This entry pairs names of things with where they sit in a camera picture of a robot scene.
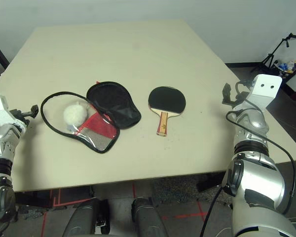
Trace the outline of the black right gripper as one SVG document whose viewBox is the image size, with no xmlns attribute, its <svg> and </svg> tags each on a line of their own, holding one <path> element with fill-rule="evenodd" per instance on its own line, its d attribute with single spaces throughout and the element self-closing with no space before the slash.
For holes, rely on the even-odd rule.
<svg viewBox="0 0 296 237">
<path fill-rule="evenodd" d="M 226 83 L 223 87 L 222 104 L 230 104 L 230 92 L 231 92 L 230 84 Z M 231 103 L 232 108 L 235 108 L 236 106 L 242 104 L 248 95 L 249 93 L 246 91 L 242 91 L 241 93 L 237 94 L 235 96 L 236 100 Z"/>
</svg>

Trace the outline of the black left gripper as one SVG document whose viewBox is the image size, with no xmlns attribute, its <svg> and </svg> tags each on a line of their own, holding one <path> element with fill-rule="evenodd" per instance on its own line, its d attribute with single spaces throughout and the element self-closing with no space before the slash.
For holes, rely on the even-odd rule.
<svg viewBox="0 0 296 237">
<path fill-rule="evenodd" d="M 30 121 L 26 117 L 35 118 L 39 111 L 38 105 L 33 105 L 31 107 L 31 112 L 22 112 L 18 109 L 10 110 L 11 114 L 18 120 L 22 121 L 26 126 L 29 125 Z"/>
</svg>

